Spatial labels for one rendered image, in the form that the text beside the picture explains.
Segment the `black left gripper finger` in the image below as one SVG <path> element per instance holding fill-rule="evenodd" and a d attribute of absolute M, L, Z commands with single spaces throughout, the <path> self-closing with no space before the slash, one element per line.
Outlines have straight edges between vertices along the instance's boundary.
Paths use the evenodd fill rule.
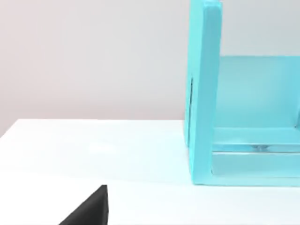
<path fill-rule="evenodd" d="M 107 225 L 108 217 L 108 188 L 101 185 L 59 225 Z"/>

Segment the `light blue rack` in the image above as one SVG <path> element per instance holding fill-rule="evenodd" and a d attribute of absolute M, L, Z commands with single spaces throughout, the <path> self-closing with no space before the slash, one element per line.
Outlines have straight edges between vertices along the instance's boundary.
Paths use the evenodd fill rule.
<path fill-rule="evenodd" d="M 197 185 L 300 187 L 300 56 L 221 56 L 221 0 L 190 0 L 184 139 Z"/>

